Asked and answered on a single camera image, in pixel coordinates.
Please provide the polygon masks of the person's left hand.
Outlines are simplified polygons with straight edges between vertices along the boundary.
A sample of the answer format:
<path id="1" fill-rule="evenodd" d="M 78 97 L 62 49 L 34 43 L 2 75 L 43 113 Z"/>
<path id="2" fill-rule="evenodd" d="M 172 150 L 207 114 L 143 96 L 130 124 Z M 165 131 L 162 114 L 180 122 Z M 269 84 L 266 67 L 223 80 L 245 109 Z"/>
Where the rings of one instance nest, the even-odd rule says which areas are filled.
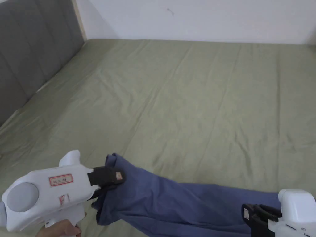
<path id="1" fill-rule="evenodd" d="M 47 228 L 42 227 L 35 237 L 81 237 L 81 229 L 71 224 L 69 220 L 62 220 Z"/>

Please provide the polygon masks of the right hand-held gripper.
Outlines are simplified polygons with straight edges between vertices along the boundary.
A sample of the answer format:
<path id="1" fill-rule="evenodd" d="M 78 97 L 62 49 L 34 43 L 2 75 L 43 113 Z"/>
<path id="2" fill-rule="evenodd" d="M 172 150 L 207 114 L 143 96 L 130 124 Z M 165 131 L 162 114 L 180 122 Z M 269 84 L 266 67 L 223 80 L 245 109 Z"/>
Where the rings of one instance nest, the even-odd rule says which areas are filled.
<path id="1" fill-rule="evenodd" d="M 313 195 L 301 189 L 282 189 L 278 199 L 281 210 L 263 204 L 242 204 L 242 219 L 249 222 L 251 237 L 269 237 L 269 230 L 275 237 L 315 237 Z"/>

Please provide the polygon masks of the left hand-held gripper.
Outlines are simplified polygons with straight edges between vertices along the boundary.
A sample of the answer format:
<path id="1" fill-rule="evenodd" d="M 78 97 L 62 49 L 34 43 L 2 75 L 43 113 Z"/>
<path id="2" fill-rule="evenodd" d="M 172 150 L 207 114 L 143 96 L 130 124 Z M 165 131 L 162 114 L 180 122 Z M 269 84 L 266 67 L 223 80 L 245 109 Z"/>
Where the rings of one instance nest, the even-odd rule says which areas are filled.
<path id="1" fill-rule="evenodd" d="M 1 198 L 0 226 L 9 232 L 39 223 L 49 227 L 62 220 L 75 226 L 85 216 L 85 201 L 91 198 L 92 208 L 102 208 L 107 194 L 125 181 L 123 170 L 87 168 L 80 163 L 78 150 L 69 151 L 58 167 L 31 171 L 9 186 Z"/>

